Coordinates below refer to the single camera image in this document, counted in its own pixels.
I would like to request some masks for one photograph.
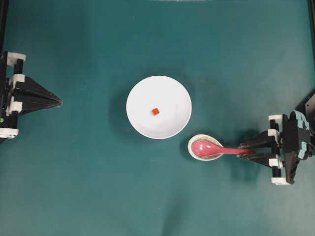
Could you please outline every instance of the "pink spoon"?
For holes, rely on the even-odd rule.
[[[219,147],[206,140],[197,140],[192,143],[191,150],[198,156],[212,156],[218,154],[254,154],[255,151],[251,149],[236,149],[236,148],[225,148]]]

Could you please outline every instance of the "teal table surface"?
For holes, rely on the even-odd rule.
[[[4,49],[63,99],[19,119],[0,155],[1,236],[295,236],[315,232],[315,159],[296,183],[226,155],[201,162],[195,134],[226,146],[266,130],[315,88],[306,0],[13,0]],[[166,75],[189,91],[187,127],[141,136],[126,98]]]

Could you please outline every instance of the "spoon handle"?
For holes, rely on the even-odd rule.
[[[254,154],[255,151],[251,149],[237,149],[237,148],[221,148],[221,154],[235,154],[235,155],[242,155],[242,154]]]

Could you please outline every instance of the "small orange block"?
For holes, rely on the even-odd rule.
[[[153,113],[153,116],[156,116],[157,114],[159,114],[158,108],[154,108],[154,109],[152,110],[152,113]]]

